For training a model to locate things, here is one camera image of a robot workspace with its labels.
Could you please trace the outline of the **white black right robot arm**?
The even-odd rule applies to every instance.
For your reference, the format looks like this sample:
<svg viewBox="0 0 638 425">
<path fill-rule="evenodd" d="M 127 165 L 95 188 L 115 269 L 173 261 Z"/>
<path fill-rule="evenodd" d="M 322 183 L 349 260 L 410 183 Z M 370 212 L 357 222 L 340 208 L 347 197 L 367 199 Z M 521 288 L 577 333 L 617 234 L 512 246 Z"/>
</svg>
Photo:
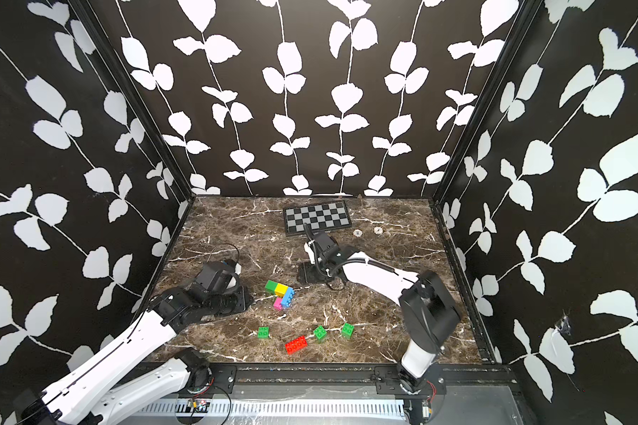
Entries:
<svg viewBox="0 0 638 425">
<path fill-rule="evenodd" d="M 432 365 L 462 320 L 441 278 L 431 270 L 415 273 L 389 266 L 351 245 L 339 245 L 323 231 L 307 229 L 306 236 L 308 261 L 300 265 L 298 279 L 327 286 L 335 280 L 355 283 L 395 302 L 409 334 L 408 348 L 397 366 L 402 389 L 413 393 L 424 382 L 438 379 Z"/>
</svg>

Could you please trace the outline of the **pink lego brick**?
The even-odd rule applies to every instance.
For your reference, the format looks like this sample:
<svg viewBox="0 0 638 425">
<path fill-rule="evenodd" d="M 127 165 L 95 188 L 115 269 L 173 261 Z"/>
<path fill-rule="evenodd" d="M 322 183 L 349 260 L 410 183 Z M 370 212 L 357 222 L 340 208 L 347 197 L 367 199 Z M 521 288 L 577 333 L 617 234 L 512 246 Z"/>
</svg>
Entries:
<svg viewBox="0 0 638 425">
<path fill-rule="evenodd" d="M 274 302 L 274 308 L 278 311 L 283 311 L 284 306 L 283 306 L 283 299 L 281 299 L 281 297 L 277 297 L 275 302 Z"/>
</svg>

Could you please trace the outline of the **red lego brick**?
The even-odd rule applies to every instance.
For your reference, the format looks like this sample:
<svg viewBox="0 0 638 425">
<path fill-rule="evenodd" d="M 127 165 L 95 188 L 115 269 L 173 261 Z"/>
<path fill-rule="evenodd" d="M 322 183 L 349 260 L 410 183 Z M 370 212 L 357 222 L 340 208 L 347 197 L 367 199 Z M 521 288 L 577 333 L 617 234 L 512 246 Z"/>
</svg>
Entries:
<svg viewBox="0 0 638 425">
<path fill-rule="evenodd" d="M 299 352 L 299 350 L 306 348 L 307 346 L 308 342 L 306 338 L 304 336 L 299 336 L 298 338 L 295 338 L 294 340 L 286 343 L 285 350 L 289 355 L 291 355 Z"/>
</svg>

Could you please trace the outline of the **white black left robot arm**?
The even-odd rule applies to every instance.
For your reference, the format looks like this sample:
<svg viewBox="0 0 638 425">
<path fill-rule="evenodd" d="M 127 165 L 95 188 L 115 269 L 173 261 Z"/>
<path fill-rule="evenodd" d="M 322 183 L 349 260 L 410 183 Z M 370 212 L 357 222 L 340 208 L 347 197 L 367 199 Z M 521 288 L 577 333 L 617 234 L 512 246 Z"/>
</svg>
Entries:
<svg viewBox="0 0 638 425">
<path fill-rule="evenodd" d="M 122 380 L 150 353 L 205 317 L 244 313 L 253 297 L 240 272 L 237 260 L 206 262 L 186 285 L 155 296 L 99 353 L 39 393 L 19 395 L 17 423 L 117 424 L 170 393 L 205 393 L 216 379 L 209 362 L 192 348 L 127 383 Z"/>
</svg>

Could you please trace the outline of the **blue lego brick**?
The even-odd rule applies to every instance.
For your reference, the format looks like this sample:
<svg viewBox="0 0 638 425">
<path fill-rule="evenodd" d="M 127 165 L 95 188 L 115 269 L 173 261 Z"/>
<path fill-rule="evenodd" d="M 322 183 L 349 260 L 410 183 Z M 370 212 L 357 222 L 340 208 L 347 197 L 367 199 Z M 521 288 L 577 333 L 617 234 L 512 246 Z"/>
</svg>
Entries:
<svg viewBox="0 0 638 425">
<path fill-rule="evenodd" d="M 287 309 L 292 304 L 295 291 L 293 288 L 288 288 L 282 297 L 281 306 L 283 309 Z"/>
</svg>

